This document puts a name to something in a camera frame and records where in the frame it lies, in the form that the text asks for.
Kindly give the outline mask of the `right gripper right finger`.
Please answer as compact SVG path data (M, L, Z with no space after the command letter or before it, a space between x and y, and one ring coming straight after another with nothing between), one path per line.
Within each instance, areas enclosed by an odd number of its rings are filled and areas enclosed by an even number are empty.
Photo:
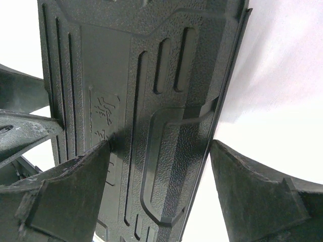
M322 241L322 185L214 140L212 170L230 241Z

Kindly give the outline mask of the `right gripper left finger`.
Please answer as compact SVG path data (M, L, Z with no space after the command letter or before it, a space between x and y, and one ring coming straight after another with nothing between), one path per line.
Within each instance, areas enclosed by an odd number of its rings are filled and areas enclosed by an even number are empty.
M1 186L1 241L92 241L110 144L40 174Z

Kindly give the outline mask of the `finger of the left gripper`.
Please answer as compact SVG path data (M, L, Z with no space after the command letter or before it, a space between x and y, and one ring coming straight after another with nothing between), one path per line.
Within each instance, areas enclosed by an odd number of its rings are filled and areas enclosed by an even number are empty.
M62 131L62 125L54 118L2 109L1 167Z
M43 79L1 65L1 109L32 113L48 105Z

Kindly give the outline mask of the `black plastic tool case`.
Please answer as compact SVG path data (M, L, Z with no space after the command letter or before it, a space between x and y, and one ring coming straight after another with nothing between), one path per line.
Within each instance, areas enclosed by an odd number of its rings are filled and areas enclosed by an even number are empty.
M96 233L181 241L220 117L248 1L39 1L55 163L102 140Z

